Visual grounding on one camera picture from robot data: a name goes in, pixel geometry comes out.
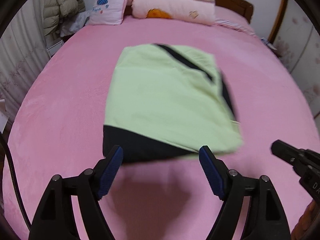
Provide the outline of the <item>person's right hand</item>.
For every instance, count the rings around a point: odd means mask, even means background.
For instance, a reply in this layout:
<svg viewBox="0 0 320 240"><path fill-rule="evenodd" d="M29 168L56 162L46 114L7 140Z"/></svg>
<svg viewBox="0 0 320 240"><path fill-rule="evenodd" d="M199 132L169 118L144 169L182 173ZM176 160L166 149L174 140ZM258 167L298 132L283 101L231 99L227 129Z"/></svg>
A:
<svg viewBox="0 0 320 240"><path fill-rule="evenodd" d="M319 239L319 205L314 200L292 230L291 239Z"/></svg>

